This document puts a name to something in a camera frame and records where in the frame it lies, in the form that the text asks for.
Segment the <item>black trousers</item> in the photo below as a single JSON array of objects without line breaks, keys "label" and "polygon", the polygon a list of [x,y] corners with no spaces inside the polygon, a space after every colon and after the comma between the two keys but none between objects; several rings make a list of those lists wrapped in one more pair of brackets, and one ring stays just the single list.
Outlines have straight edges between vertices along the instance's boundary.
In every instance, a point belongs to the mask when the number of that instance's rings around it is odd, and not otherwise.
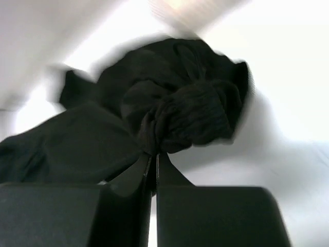
[{"label": "black trousers", "polygon": [[203,40],[164,39],[128,51],[97,82],[63,73],[64,112],[1,142],[1,182],[111,180],[141,153],[231,140],[250,92],[246,62]]}]

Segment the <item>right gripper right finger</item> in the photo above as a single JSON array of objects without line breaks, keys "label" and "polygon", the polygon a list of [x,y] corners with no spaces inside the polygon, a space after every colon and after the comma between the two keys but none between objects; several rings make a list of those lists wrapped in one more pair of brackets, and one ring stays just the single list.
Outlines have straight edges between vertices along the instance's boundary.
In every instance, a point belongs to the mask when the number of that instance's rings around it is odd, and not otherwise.
[{"label": "right gripper right finger", "polygon": [[192,184],[159,154],[157,243],[164,247],[285,247],[290,240],[274,196],[263,187]]}]

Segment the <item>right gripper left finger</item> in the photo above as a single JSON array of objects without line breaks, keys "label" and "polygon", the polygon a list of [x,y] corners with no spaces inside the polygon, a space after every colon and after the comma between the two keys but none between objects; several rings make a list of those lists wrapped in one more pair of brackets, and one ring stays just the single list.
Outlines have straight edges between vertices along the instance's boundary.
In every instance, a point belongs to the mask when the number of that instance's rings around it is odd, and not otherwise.
[{"label": "right gripper left finger", "polygon": [[1,246],[147,246],[152,160],[104,185],[1,185]]}]

